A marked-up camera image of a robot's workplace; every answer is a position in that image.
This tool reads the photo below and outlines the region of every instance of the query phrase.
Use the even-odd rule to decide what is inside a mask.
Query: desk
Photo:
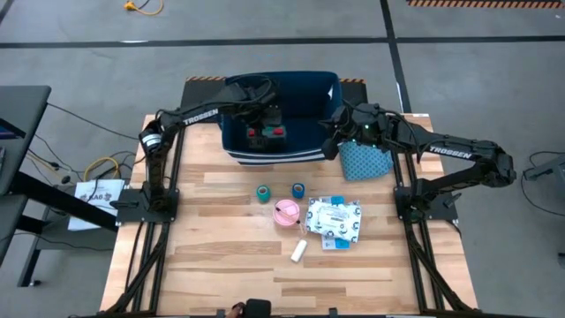
[[[406,118],[432,129],[428,116]],[[139,149],[136,160],[142,156]],[[425,154],[416,169],[422,178],[443,175],[437,155]],[[141,187],[144,171],[143,164],[135,166],[133,187]],[[272,203],[289,198],[295,182],[305,184],[306,198],[341,194],[348,201],[361,200],[360,237],[351,250],[323,252],[320,235],[308,233],[302,261],[290,260],[298,230],[275,227]],[[271,188],[268,204],[259,203],[255,196],[260,184]],[[244,167],[222,150],[218,125],[188,127],[178,179],[181,204],[170,227],[158,314],[215,314],[218,308],[249,298],[271,300],[273,314],[327,314],[330,307],[337,307],[340,314],[417,313],[403,224],[396,218],[394,185],[392,171],[383,178],[346,182],[339,158]],[[307,201],[299,204],[305,211]],[[438,270],[461,299],[475,307],[457,232],[443,221],[428,226]],[[113,305],[124,290],[137,228],[127,224],[119,229],[101,309]],[[134,273],[140,254],[138,247]],[[422,272],[432,307],[429,279]],[[150,273],[142,309],[147,308],[152,278]]]

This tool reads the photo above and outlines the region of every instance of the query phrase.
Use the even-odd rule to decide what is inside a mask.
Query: yellow cable
[[[137,11],[137,12],[139,12],[143,15],[147,15],[147,16],[154,16],[154,15],[161,13],[163,6],[164,6],[163,0],[159,0],[159,9],[157,9],[157,11],[155,11],[155,12],[147,12],[147,11],[143,11],[140,8],[138,8],[132,1],[128,1],[124,4],[124,9],[129,10],[129,11]]]
[[[116,177],[118,170],[120,169],[120,165],[117,164],[116,159],[112,158],[112,157],[102,157],[102,158],[98,158],[96,159],[93,163],[90,163],[90,165],[88,166],[88,168],[85,170],[85,174],[83,176],[83,180],[88,181],[88,172],[94,167],[95,164],[99,163],[99,162],[105,162],[105,161],[111,161],[114,163],[114,166],[116,167],[116,169],[114,170],[114,174],[112,175],[113,178]]]

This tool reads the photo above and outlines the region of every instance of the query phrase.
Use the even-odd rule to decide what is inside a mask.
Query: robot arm
[[[382,109],[379,104],[353,106],[345,102],[332,118],[321,124],[332,136],[322,147],[324,156],[330,160],[337,155],[339,142],[356,141],[382,151],[416,154],[418,161],[424,152],[431,152],[475,163],[469,169],[434,180],[421,178],[411,185],[411,204],[421,210],[429,209],[430,202],[442,193],[479,184],[508,186],[516,179],[512,157],[494,142],[428,132],[420,125],[408,123],[400,114]]]
[[[167,189],[163,185],[165,163],[173,141],[182,128],[218,114],[241,119],[258,134],[265,126],[281,123],[281,111],[272,106],[277,97],[275,83],[262,75],[248,77],[252,76],[262,78],[258,86],[245,86],[236,80],[204,102],[173,111],[159,110],[155,120],[139,134],[146,156],[146,182],[142,192],[148,209],[159,212],[170,205]]]

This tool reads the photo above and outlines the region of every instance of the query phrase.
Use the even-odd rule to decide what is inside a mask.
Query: blue plastic storage bin
[[[324,160],[321,145],[328,137],[318,124],[328,119],[342,104],[342,87],[332,72],[263,72],[278,84],[278,105],[286,126],[286,146],[274,153],[256,152],[247,146],[245,124],[222,116],[223,149],[239,163],[265,165]],[[238,78],[226,79],[226,84]]]

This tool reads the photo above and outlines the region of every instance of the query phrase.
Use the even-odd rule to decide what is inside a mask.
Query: concrete floor
[[[565,34],[565,17],[558,18],[564,11],[426,9],[389,2],[397,36]],[[120,2],[110,0],[15,0],[0,26],[0,42],[386,35],[377,1],[165,3],[162,14],[149,18],[124,12]],[[565,149],[556,133],[565,99],[565,43],[401,44],[399,50],[413,111],[430,113],[436,131],[497,141],[514,156],[519,173],[528,167],[528,154]],[[0,49],[0,85],[51,85],[50,102],[130,135],[139,131],[145,114],[178,106],[186,77],[303,69],[364,78],[371,101],[400,108],[387,44]],[[57,120],[64,124],[54,125]],[[136,149],[135,142],[53,109],[38,134],[78,170],[101,155]],[[49,156],[37,140],[32,149]],[[449,172],[464,167],[456,160],[444,163]],[[28,163],[22,170],[41,178]],[[551,178],[526,186],[536,202],[563,211],[564,199]],[[465,190],[457,208],[480,307],[561,317],[565,269],[556,254],[565,251],[565,217],[530,207],[518,182],[499,190]],[[41,206],[30,204],[26,213],[38,215]],[[30,244],[31,238],[16,237],[0,268],[0,317],[93,314],[110,253],[45,252],[35,272],[45,285],[16,288]]]

